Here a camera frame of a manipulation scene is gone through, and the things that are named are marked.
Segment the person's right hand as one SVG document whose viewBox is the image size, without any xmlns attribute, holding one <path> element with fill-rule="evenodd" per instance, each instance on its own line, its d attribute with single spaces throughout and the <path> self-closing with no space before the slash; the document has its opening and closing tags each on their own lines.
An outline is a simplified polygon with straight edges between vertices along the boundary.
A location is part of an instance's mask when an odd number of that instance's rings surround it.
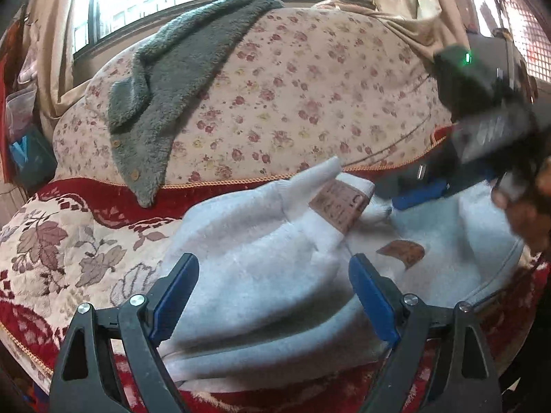
<svg viewBox="0 0 551 413">
<path fill-rule="evenodd" d="M 491 200 L 504 211 L 512 232 L 525 242 L 532 255 L 550 253 L 550 213 L 538 208 L 528 196 L 512 201 L 496 187 L 492 188 Z"/>
</svg>

